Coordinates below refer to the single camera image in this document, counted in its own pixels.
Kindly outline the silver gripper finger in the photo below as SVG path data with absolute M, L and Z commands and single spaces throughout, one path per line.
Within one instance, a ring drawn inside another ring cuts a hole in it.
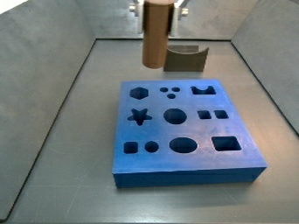
M 169 28 L 169 35 L 173 37 L 177 34 L 178 21 L 188 16 L 188 2 L 190 0 L 174 0 L 172 10 L 172 22 Z
M 128 6 L 129 11 L 137 17 L 137 33 L 144 32 L 144 2 L 145 0 L 132 0 L 132 3 Z

